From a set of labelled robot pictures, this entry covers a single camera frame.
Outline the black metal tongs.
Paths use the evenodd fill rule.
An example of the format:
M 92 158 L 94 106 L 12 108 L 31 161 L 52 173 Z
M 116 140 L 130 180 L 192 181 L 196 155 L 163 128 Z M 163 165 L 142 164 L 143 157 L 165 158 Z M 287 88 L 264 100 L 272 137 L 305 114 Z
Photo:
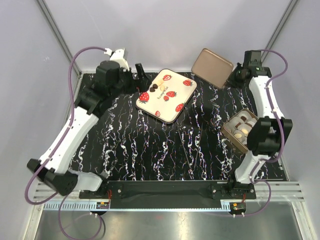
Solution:
M 198 133 L 193 137 L 193 129 L 186 129 L 181 124 L 177 125 L 178 137 L 183 149 L 183 156 L 187 165 L 187 172 L 192 180 L 195 179 L 195 170 L 200 155 L 201 141 L 203 135 L 203 124 L 200 125 Z

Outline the brown tin lid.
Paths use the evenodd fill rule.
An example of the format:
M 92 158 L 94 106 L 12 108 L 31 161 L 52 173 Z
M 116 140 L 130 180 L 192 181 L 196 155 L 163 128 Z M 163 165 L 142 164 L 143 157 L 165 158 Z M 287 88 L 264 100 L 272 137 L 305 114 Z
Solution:
M 234 65 L 229 60 L 203 48 L 195 60 L 191 72 L 218 89 L 224 88 Z

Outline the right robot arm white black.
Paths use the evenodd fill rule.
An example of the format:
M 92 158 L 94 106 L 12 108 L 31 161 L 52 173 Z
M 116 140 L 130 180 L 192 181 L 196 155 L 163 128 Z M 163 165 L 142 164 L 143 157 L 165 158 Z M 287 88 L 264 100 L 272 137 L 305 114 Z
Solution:
M 285 118 L 278 106 L 273 80 L 268 67 L 245 67 L 240 63 L 227 79 L 227 83 L 235 88 L 248 85 L 257 110 L 257 122 L 247 137 L 248 151 L 227 182 L 227 192 L 232 198 L 253 190 L 257 172 L 265 163 L 279 160 L 293 128 L 293 121 Z

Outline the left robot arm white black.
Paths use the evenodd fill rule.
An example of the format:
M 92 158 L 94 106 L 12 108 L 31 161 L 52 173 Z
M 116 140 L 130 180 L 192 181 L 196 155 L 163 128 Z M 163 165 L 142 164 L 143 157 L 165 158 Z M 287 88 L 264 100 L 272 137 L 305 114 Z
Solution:
M 108 186 L 101 176 L 69 168 L 81 142 L 120 95 L 145 92 L 149 79 L 142 64 L 135 65 L 137 77 L 118 62 L 107 60 L 96 68 L 91 83 L 79 91 L 68 122 L 49 149 L 38 159 L 30 159 L 27 168 L 36 178 L 61 196 L 73 191 L 90 191 L 103 198 Z

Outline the brown tin box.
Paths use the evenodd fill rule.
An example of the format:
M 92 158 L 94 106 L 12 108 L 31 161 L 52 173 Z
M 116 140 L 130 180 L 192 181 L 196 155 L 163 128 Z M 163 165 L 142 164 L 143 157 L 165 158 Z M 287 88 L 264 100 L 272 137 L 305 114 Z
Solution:
M 235 149 L 243 154 L 248 152 L 248 136 L 257 123 L 257 116 L 244 108 L 227 120 L 221 128 L 221 133 Z

